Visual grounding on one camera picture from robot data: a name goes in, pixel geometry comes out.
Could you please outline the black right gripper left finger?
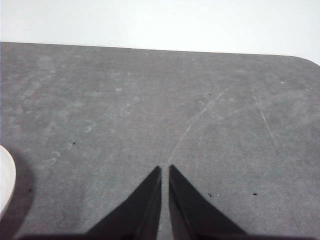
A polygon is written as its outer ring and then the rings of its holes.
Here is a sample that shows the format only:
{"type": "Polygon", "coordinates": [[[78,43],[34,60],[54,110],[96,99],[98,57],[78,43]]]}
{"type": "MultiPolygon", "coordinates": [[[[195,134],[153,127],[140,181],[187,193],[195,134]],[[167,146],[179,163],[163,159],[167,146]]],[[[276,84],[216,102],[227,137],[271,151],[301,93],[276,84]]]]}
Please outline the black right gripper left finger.
{"type": "Polygon", "coordinates": [[[96,240],[155,240],[162,207],[162,170],[156,166],[129,197],[86,235],[96,240]]]}

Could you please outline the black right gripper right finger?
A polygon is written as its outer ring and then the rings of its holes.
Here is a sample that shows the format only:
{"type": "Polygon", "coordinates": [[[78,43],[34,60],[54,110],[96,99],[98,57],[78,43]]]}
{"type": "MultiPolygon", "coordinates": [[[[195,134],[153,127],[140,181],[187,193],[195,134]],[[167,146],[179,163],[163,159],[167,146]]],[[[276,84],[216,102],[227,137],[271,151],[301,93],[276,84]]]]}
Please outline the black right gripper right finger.
{"type": "Polygon", "coordinates": [[[175,240],[240,240],[248,234],[210,204],[175,167],[169,167],[169,212],[175,240]]]}

